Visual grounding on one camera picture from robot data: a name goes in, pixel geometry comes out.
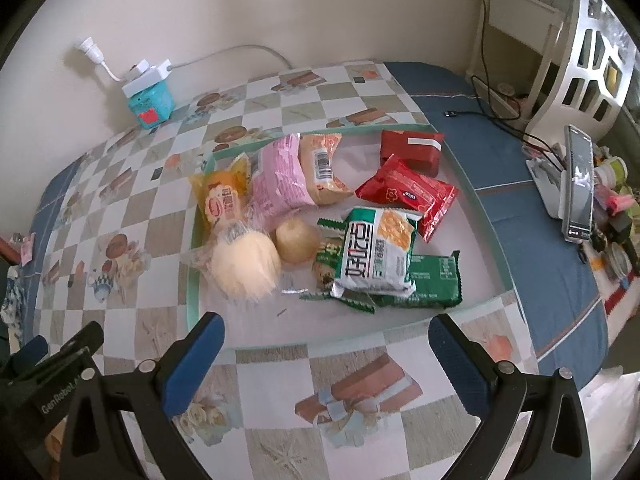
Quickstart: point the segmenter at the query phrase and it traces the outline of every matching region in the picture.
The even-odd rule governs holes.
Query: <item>white wall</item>
[[[114,72],[239,43],[269,45],[295,66],[375,57],[462,73],[479,0],[47,0],[0,72],[0,235],[26,231],[50,179],[133,123],[118,86],[71,47],[93,36]],[[177,101],[274,72],[268,54],[235,51],[173,73]]]

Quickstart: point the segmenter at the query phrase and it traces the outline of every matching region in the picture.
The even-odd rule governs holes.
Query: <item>white and green cracker package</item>
[[[331,295],[345,290],[407,298],[415,291],[409,272],[419,214],[387,208],[356,207],[344,222],[319,219],[318,225],[344,233]]]

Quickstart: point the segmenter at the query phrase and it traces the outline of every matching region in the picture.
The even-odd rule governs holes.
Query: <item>starfish print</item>
[[[298,466],[302,464],[306,458],[293,453],[294,437],[289,435],[288,439],[282,446],[272,447],[268,444],[260,443],[260,447],[274,461],[275,465],[283,466],[292,473],[296,480],[304,480]]]

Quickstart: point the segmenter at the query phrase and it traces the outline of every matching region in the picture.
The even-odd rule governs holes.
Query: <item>white cable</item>
[[[101,63],[101,65],[107,71],[107,74],[109,74],[109,77],[111,77],[111,79],[113,79],[114,81],[117,81],[118,83],[124,83],[124,79],[120,79],[119,77],[116,77],[115,75],[113,75],[113,72],[109,70],[109,67],[104,61]]]
[[[281,60],[281,62],[283,62],[286,65],[288,69],[293,68],[293,65],[290,63],[290,61],[286,57],[284,57],[278,51],[273,50],[271,47],[258,45],[258,44],[243,44],[243,45],[236,45],[236,46],[230,46],[228,48],[223,48],[222,50],[219,50],[217,52],[212,52],[211,54],[207,54],[206,56],[197,57],[196,59],[192,59],[184,63],[172,64],[168,67],[168,69],[173,70],[174,68],[181,68],[183,66],[187,66],[193,63],[197,63],[199,61],[203,61],[204,59],[207,59],[207,57],[217,56],[218,54],[222,54],[223,52],[228,52],[229,50],[235,50],[236,48],[259,48],[260,50],[264,50],[265,52],[268,52],[269,54],[277,57],[279,60]]]

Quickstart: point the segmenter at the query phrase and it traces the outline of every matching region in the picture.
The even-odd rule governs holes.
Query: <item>round bun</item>
[[[301,264],[316,255],[320,233],[300,218],[290,218],[278,226],[275,243],[280,257],[288,264]]]
[[[211,255],[214,282],[234,300],[260,300],[278,285],[280,257],[271,239],[249,231],[232,243],[220,242]]]

